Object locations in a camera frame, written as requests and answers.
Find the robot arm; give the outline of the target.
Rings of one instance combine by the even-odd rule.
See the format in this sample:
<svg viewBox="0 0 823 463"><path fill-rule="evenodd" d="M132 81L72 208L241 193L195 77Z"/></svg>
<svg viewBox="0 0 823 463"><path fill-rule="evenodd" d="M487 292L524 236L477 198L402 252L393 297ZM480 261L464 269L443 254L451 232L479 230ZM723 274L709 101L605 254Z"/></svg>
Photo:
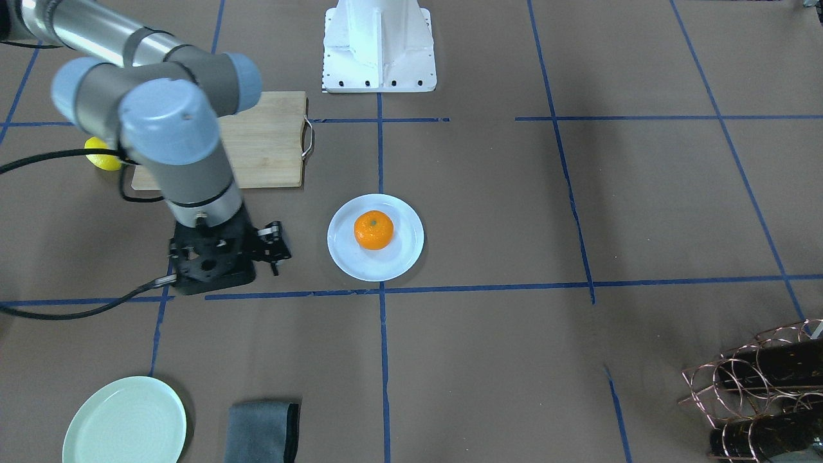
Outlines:
<svg viewBox="0 0 823 463"><path fill-rule="evenodd" d="M256 262L277 275L291 257L282 225L252 225L219 127L260 100L252 60L208 53L95 1L3 1L2 40L82 53L54 76L51 99L155 179L176 226L172 273L153 287L188 295L243 286Z"/></svg>

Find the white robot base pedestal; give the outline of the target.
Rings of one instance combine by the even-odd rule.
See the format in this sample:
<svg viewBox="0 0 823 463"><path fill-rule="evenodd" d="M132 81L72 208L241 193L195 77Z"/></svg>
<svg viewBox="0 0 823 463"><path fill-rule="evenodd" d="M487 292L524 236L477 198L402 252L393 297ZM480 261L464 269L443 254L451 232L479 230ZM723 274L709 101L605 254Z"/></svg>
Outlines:
<svg viewBox="0 0 823 463"><path fill-rule="evenodd" d="M432 18L417 1L339 1L323 24L323 92L436 89Z"/></svg>

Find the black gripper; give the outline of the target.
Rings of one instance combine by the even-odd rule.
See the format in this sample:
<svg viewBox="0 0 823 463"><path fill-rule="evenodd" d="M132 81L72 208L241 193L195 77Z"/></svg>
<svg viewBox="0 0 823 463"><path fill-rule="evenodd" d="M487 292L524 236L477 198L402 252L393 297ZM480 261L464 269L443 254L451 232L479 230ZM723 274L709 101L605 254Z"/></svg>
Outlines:
<svg viewBox="0 0 823 463"><path fill-rule="evenodd" d="M255 263L246 247L252 231L244 206L217 226L199 223L195 228L188 228L175 223L168 243L174 274L172 287L179 294L194 295L255 281ZM269 264L274 277L280 274L280 262L291 258L291 250L285 243L262 243L257 249L257 261Z"/></svg>

